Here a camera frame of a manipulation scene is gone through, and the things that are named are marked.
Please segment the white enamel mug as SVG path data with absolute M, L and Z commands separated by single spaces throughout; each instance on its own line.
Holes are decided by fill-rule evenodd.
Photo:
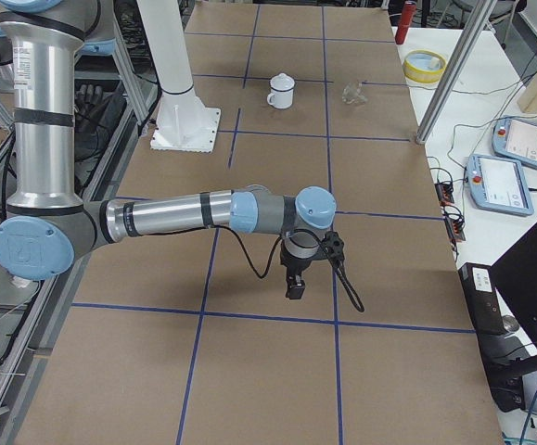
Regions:
M 294 88 L 286 92 L 279 92 L 279 91 L 273 90 L 270 87 L 270 93 L 266 97 L 267 103 L 271 107 L 277 108 L 277 109 L 290 108 L 293 102 Z

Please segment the white mug lid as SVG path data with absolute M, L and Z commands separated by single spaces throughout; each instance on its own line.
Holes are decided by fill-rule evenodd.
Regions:
M 286 92 L 293 89 L 294 86 L 295 80 L 284 72 L 277 74 L 270 80 L 270 87 L 275 91 Z

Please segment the orange electronics board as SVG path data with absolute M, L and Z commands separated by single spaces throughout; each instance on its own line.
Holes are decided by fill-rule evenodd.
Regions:
M 453 215 L 444 218 L 446 230 L 449 239 L 452 242 L 464 242 L 466 236 L 464 234 L 464 221 L 460 218 L 454 219 Z
M 451 182 L 437 182 L 435 190 L 441 205 L 454 204 L 454 186 Z

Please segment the black desktop computer box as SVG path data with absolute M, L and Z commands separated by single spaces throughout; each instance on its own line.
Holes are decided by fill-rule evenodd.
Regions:
M 502 336 L 506 333 L 490 267 L 466 262 L 458 271 L 468 312 L 478 334 Z

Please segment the near teach pendant tablet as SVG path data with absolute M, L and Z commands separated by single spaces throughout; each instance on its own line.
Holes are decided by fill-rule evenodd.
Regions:
M 518 160 L 472 154 L 467 160 L 466 173 L 470 195 L 479 209 L 516 216 L 534 213 Z

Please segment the teach pendant tablet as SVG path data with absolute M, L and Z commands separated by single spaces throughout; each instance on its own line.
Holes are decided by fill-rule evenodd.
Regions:
M 479 209 L 516 216 L 534 213 L 518 160 L 472 154 L 467 160 L 466 173 L 470 195 Z
M 537 170 L 537 123 L 516 117 L 500 119 L 492 132 L 492 148 L 498 156 Z

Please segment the yellow tape roll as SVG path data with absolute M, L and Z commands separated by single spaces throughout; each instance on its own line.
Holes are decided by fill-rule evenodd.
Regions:
M 414 50 L 403 60 L 404 76 L 416 83 L 436 83 L 447 66 L 446 59 L 433 51 Z

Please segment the far teach pendant tablet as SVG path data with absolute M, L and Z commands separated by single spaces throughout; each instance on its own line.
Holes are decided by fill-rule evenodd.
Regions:
M 516 117 L 500 119 L 492 132 L 492 148 L 498 156 L 537 170 L 537 123 Z

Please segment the red cylinder bottle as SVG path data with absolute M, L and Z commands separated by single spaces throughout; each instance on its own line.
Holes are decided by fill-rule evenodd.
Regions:
M 403 3 L 403 9 L 400 20 L 397 24 L 397 31 L 394 35 L 396 45 L 402 45 L 405 41 L 408 30 L 411 27 L 412 19 L 416 12 L 417 1 L 406 0 Z

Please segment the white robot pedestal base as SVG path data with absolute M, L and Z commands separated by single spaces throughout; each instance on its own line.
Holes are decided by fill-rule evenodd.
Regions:
M 178 3 L 137 4 L 161 90 L 151 147 L 210 153 L 221 111 L 206 107 L 195 91 Z

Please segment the aluminium frame post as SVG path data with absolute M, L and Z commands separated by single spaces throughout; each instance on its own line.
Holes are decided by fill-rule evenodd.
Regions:
M 441 112 L 454 89 L 459 74 L 466 65 L 485 23 L 496 6 L 495 0 L 480 0 L 470 14 L 470 18 L 462 30 L 445 72 L 431 98 L 428 108 L 416 132 L 416 142 L 424 145 L 441 116 Z

